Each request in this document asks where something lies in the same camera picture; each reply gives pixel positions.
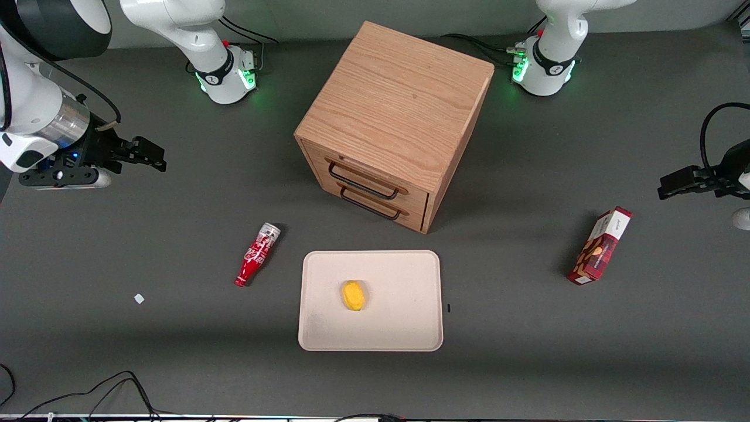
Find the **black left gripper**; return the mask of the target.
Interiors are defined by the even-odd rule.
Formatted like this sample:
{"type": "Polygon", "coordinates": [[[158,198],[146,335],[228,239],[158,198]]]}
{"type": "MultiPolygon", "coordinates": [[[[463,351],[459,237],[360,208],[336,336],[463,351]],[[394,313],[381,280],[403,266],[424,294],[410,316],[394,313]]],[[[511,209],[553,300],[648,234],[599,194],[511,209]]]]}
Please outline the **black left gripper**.
{"type": "Polygon", "coordinates": [[[724,153],[720,163],[710,166],[705,141],[701,141],[700,166],[685,166],[660,179],[658,196],[667,200],[677,195],[714,192],[716,197],[748,197],[749,141],[740,142],[724,153]]]}

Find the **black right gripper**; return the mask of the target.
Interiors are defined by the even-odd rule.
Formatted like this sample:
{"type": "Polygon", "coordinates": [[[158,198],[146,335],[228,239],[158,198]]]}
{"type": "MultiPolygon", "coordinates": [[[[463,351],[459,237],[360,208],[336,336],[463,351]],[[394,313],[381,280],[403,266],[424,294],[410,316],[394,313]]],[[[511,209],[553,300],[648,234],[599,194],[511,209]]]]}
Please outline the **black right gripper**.
{"type": "Polygon", "coordinates": [[[120,171],[123,163],[148,165],[160,172],[166,171],[164,149],[145,137],[134,137],[129,142],[113,129],[88,130],[73,146],[62,150],[62,165],[65,168],[96,166],[108,171],[120,171]]]}

